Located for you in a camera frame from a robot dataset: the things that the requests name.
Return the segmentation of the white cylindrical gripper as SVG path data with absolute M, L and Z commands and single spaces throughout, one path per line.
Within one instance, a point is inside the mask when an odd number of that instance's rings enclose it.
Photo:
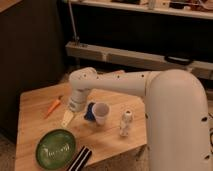
M 67 127 L 72 121 L 74 118 L 73 112 L 80 112 L 85 108 L 89 94 L 90 90 L 73 89 L 71 91 L 71 96 L 68 100 L 68 107 L 71 111 L 65 111 L 61 122 L 62 127 Z

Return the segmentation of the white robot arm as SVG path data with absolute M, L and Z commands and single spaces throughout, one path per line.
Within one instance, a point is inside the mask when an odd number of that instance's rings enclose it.
M 93 89 L 142 98 L 150 171 L 211 171 L 208 100 L 191 73 L 170 69 L 99 74 L 92 67 L 69 75 L 72 112 L 84 109 Z

